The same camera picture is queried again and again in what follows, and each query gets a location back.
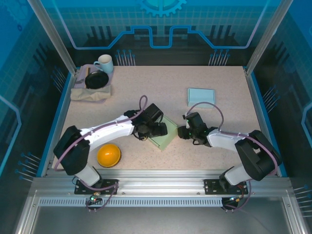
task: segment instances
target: black bracket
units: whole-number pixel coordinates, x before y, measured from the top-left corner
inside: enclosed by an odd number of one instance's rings
[[[229,187],[227,192],[225,192],[219,183],[219,179],[205,179],[205,195],[241,195],[242,190],[238,187],[238,185],[243,186],[244,195],[247,195],[248,188],[246,182],[241,182],[235,186]]]
[[[111,186],[113,184],[117,184],[118,183],[118,180],[117,179],[104,179],[100,188],[104,188],[104,187],[108,187],[108,186]],[[100,191],[101,192],[101,195],[110,195],[112,194],[114,188],[110,188],[108,190],[103,190],[103,191]],[[91,190],[91,189],[88,189],[86,188],[81,182],[80,180],[77,180],[76,181],[76,187],[75,187],[75,191],[74,191],[74,194],[77,194],[77,195],[92,195],[94,194],[96,191],[94,190]]]

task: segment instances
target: light blue box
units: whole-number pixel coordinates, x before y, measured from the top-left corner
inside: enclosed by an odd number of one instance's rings
[[[188,106],[193,106],[196,103],[207,101],[212,104],[215,104],[215,90],[214,89],[188,89]],[[213,108],[209,104],[200,104],[196,106],[198,108]]]

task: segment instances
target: folded cloth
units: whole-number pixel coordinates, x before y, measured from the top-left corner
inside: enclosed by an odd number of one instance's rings
[[[71,89],[70,99],[74,101],[100,101],[111,97],[111,85],[100,89]]]

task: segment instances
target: beige table surface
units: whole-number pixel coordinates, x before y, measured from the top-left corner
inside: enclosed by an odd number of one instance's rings
[[[112,79],[112,97],[103,104],[71,101],[63,132],[72,125],[89,128],[111,121],[128,110],[138,109],[145,94],[177,125],[185,124],[182,115],[187,106],[188,88],[215,89],[215,101],[224,114],[225,131],[249,133],[259,129],[254,105],[243,68],[229,66],[117,66]],[[219,112],[194,108],[207,127],[220,124]],[[178,136],[164,151],[149,141],[124,136],[112,141],[122,151],[122,159],[113,169],[205,170],[228,169],[240,163],[237,153],[206,146],[194,146],[192,140]],[[96,154],[88,162],[97,169]]]

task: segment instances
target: small box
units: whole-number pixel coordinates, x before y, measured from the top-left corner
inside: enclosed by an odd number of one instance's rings
[[[165,136],[156,136],[153,138],[148,138],[148,140],[163,151],[170,144],[170,142],[176,137],[177,125],[173,123],[170,119],[168,119],[166,116],[162,118],[161,123],[166,124],[168,134]]]
[[[188,89],[188,106],[193,106],[196,103],[207,101],[215,104],[215,90],[214,89]],[[200,104],[198,108],[213,108],[209,104]]]

